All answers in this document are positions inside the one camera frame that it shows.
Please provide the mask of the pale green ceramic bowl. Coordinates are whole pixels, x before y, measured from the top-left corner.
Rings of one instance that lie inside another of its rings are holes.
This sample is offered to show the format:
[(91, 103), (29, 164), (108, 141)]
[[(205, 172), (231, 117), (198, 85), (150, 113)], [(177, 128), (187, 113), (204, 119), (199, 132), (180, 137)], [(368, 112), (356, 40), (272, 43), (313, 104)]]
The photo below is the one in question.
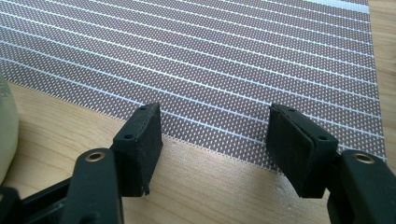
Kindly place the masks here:
[(7, 81), (0, 75), (0, 185), (16, 153), (18, 138), (18, 110)]

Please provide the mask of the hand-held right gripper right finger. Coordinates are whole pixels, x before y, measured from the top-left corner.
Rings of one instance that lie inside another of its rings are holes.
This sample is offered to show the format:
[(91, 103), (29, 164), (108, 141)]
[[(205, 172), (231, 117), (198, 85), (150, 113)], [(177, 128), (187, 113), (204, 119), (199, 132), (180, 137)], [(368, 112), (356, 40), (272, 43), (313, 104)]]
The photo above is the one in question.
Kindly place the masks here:
[(302, 198), (321, 198), (338, 140), (298, 110), (270, 106), (266, 149)]

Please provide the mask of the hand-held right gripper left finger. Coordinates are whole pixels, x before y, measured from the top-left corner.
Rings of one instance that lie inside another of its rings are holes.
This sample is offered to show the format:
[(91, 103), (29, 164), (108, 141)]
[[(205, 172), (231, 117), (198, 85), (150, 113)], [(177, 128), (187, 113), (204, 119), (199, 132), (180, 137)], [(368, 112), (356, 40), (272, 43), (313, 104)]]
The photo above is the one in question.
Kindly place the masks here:
[(136, 109), (113, 138), (123, 197), (149, 194), (149, 183), (163, 147), (161, 110), (158, 103)]

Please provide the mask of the brown white striped placemat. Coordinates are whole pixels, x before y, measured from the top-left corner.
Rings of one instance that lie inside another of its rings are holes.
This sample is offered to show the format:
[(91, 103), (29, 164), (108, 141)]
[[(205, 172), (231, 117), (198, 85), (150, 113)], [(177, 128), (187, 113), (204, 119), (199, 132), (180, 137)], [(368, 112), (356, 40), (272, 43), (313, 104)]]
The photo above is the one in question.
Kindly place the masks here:
[(385, 156), (367, 0), (0, 0), (6, 80), (263, 168), (269, 106)]

